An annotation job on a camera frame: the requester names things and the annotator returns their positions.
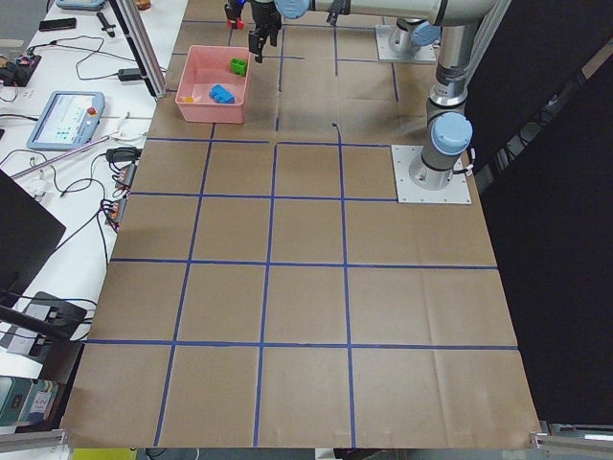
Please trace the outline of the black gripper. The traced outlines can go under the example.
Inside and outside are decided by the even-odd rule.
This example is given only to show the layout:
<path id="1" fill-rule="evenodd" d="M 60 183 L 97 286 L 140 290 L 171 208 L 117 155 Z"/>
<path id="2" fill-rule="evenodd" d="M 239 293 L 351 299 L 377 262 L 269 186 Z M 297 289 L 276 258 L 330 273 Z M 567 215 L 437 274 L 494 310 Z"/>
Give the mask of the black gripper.
<path id="1" fill-rule="evenodd" d="M 257 63 L 262 63 L 263 36 L 269 37 L 269 43 L 272 47 L 278 46 L 279 30 L 282 27 L 281 15 L 274 1 L 269 0 L 253 1 L 252 16 L 255 21 L 256 30 L 250 31 L 248 35 L 249 52 L 254 55 Z"/>
<path id="2" fill-rule="evenodd" d="M 241 19 L 244 4 L 244 0 L 228 0 L 224 5 L 226 17 L 228 19 Z"/>

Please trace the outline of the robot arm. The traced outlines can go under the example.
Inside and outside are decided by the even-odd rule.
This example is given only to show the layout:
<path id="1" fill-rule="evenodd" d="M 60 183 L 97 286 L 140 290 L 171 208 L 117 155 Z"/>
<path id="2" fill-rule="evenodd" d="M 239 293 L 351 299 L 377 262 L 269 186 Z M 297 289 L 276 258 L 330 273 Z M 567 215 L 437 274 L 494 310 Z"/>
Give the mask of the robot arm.
<path id="1" fill-rule="evenodd" d="M 448 185 L 458 158 L 468 150 L 472 125 L 465 117 L 466 74 L 481 20 L 494 1 L 253 1 L 255 29 L 249 33 L 249 49 L 262 60 L 266 43 L 276 44 L 282 20 L 297 19 L 306 12 L 325 11 L 335 25 L 340 15 L 388 15 L 424 20 L 442 28 L 436 80 L 427 104 L 428 140 L 409 167 L 412 181 L 425 190 Z"/>
<path id="2" fill-rule="evenodd" d="M 227 26 L 233 30 L 242 30 L 242 10 L 247 1 L 227 1 L 224 5 Z M 315 1 L 251 1 L 252 18 L 255 29 L 249 32 L 249 51 L 261 57 L 263 47 L 269 41 L 273 47 L 277 46 L 279 31 L 283 26 L 283 18 L 295 20 L 307 12 L 316 11 Z M 397 29 L 400 38 L 393 38 L 393 43 L 407 36 L 411 46 L 423 47 L 439 40 L 442 27 L 435 25 L 428 19 L 410 16 L 397 17 Z"/>

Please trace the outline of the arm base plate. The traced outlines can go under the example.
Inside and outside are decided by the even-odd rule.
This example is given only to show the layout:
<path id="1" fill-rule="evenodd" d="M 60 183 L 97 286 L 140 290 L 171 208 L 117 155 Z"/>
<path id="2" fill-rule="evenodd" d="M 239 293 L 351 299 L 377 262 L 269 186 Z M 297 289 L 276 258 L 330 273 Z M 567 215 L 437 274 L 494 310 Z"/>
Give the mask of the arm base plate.
<path id="1" fill-rule="evenodd" d="M 391 145 L 397 202 L 401 204 L 470 205 L 467 178 L 454 169 L 435 171 L 422 158 L 423 146 Z"/>
<path id="2" fill-rule="evenodd" d="M 378 60 L 434 64 L 437 61 L 433 44 L 439 41 L 442 28 L 428 22 L 409 24 L 406 30 L 398 25 L 376 25 L 375 38 Z"/>

